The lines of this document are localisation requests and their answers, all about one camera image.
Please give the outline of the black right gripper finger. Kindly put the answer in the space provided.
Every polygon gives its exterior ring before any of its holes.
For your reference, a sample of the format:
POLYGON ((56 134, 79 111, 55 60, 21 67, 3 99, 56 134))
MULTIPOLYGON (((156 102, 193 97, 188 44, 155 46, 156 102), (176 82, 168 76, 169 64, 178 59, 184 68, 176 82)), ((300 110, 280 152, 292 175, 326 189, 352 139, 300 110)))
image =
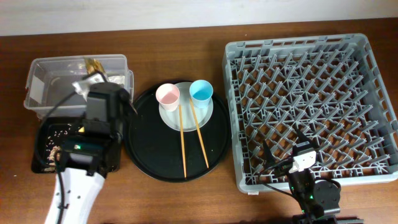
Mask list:
POLYGON ((295 132, 297 133, 298 136, 298 142, 301 143, 307 143, 311 146, 314 146, 314 143, 312 142, 311 139, 309 139, 308 137, 306 137, 306 135, 304 135, 301 130, 299 130, 299 128, 295 128, 295 132))
POLYGON ((266 140, 263 140, 263 157, 266 167, 272 167, 275 164, 275 160, 269 146, 266 143, 266 140))

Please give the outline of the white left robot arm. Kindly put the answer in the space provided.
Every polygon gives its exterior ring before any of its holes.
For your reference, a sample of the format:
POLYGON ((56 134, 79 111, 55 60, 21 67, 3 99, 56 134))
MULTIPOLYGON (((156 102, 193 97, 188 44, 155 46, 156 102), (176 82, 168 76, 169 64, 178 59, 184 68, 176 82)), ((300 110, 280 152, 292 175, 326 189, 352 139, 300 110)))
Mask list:
POLYGON ((54 155, 55 190, 46 223, 86 223, 107 174, 119 169, 130 94, 116 83, 90 86, 86 111, 54 155))

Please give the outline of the blue cup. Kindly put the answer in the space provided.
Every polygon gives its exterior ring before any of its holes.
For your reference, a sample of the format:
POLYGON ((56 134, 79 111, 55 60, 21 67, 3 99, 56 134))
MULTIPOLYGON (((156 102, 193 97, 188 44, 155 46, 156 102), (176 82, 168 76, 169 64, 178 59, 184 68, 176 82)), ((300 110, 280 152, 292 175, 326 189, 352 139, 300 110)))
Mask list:
POLYGON ((213 95, 213 86, 206 80, 196 80, 189 88, 193 105, 197 108, 206 108, 213 95))

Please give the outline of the pink cup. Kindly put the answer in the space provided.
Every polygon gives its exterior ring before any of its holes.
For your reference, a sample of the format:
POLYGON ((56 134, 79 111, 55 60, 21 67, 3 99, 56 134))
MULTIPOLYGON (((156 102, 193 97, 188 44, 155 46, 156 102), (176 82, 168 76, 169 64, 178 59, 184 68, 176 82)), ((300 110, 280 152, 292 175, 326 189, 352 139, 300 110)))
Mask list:
POLYGON ((175 111, 180 104, 180 90, 171 83, 165 83, 158 87, 155 97, 166 111, 175 111))

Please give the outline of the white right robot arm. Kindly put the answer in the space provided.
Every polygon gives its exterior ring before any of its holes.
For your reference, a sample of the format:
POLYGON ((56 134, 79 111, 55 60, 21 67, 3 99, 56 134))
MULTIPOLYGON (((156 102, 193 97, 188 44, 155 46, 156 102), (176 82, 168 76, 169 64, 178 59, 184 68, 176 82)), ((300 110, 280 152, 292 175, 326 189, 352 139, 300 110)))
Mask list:
POLYGON ((337 218, 340 213, 341 184, 326 177, 314 178, 310 168, 317 162, 320 146, 306 137, 299 129, 295 129, 298 143, 293 146, 293 153, 279 162, 264 141, 265 171, 273 170, 276 177, 286 176, 290 193, 279 190, 267 183, 266 187, 294 198, 299 204, 302 214, 294 215, 292 223, 363 223, 358 218, 337 218))

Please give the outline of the white napkin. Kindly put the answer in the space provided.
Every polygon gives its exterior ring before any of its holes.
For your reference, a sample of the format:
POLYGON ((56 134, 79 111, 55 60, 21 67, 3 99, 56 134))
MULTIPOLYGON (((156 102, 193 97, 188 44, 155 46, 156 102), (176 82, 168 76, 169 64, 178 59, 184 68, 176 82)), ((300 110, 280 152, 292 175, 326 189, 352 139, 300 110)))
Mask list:
POLYGON ((123 88, 125 84, 125 76, 124 75, 110 76, 108 77, 108 81, 111 83, 116 83, 123 88))

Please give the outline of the gold foil wrapper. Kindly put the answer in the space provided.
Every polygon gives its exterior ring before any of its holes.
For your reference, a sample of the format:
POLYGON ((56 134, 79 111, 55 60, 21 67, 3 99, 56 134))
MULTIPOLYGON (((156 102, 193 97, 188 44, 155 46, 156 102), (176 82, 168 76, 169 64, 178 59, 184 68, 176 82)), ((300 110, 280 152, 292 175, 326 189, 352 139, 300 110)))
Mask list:
POLYGON ((104 82, 109 82, 108 76, 102 64, 97 59, 85 57, 84 61, 85 61, 87 75, 83 77, 83 80, 91 78, 95 75, 100 75, 100 77, 103 79, 104 82))

